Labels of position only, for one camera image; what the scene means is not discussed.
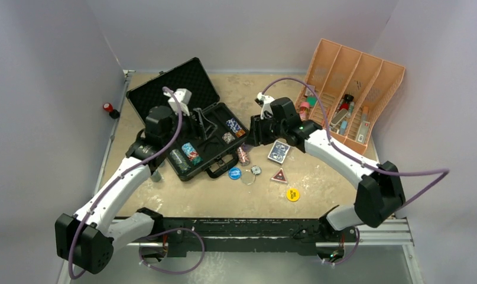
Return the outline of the red white chip stack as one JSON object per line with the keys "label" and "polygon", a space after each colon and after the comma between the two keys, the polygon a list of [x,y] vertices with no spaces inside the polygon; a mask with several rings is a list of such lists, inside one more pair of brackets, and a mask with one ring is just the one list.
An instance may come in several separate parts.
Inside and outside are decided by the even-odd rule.
{"label": "red white chip stack", "polygon": [[241,166],[248,166],[250,164],[250,158],[248,156],[247,151],[245,151],[244,148],[240,146],[236,149],[236,152]]}

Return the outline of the small white chip pile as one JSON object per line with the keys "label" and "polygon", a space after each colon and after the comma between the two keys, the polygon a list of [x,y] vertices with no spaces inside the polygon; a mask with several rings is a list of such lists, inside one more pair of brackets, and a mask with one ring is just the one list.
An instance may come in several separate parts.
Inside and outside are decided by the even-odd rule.
{"label": "small white chip pile", "polygon": [[257,176],[257,175],[260,175],[262,173],[262,169],[259,167],[259,166],[252,166],[251,167],[251,172]]}

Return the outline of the teal chip stack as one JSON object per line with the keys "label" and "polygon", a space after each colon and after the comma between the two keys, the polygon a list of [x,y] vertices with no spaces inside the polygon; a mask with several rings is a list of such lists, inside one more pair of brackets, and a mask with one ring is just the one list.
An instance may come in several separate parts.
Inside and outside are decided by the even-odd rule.
{"label": "teal chip stack", "polygon": [[157,183],[157,182],[160,182],[160,181],[163,179],[163,177],[162,177],[161,173],[156,170],[155,172],[153,172],[153,173],[151,174],[150,179],[151,179],[153,182]]}

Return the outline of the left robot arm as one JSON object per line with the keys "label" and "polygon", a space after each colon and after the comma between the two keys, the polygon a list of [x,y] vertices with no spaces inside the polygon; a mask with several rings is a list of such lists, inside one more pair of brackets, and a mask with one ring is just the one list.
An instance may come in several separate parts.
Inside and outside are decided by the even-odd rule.
{"label": "left robot arm", "polygon": [[152,109],[153,123],[145,128],[122,160],[117,175],[73,215],[61,214],[55,223],[57,254],[68,261],[68,273],[76,280],[84,273],[97,274],[114,252],[146,238],[156,242],[178,229],[166,229],[160,214],[143,208],[114,224],[112,221],[133,192],[158,169],[168,156],[183,126],[183,109],[159,106]]}

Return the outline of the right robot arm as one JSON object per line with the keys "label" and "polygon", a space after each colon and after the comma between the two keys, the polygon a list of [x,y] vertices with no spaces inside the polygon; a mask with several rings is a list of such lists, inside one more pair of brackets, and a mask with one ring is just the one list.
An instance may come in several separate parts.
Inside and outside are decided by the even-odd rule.
{"label": "right robot arm", "polygon": [[335,240],[348,227],[377,228],[405,204],[403,186],[393,163],[380,164],[358,157],[352,149],[329,138],[320,124],[301,120],[287,97],[274,99],[259,93],[255,102],[261,112],[251,117],[247,144],[261,146],[285,140],[290,147],[326,163],[356,189],[352,205],[336,206],[322,216],[319,232],[325,240]]}

